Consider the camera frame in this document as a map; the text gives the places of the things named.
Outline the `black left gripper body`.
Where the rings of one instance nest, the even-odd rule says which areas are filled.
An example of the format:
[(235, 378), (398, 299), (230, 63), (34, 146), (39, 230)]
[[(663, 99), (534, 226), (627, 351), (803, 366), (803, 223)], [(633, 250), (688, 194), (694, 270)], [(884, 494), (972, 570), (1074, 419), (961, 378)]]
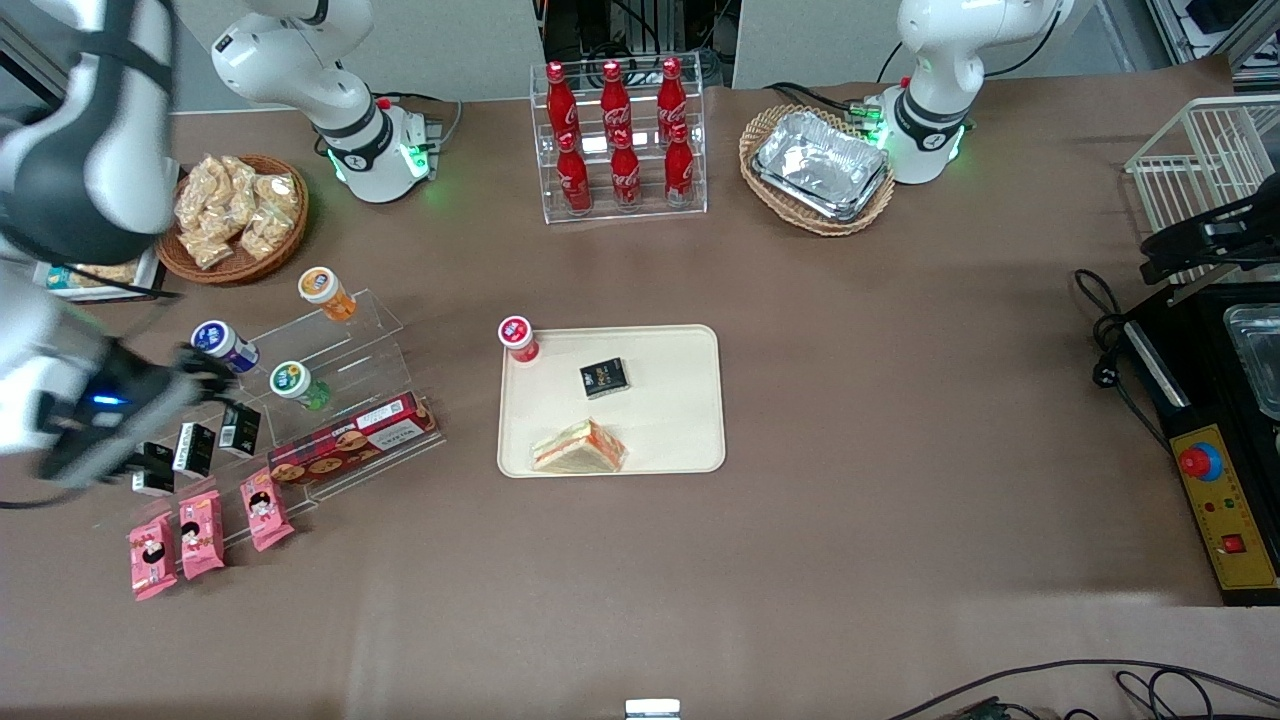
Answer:
[(1235, 218), (1240, 225), (1235, 252), (1279, 252), (1277, 195), (1257, 193), (1252, 200), (1252, 205)]

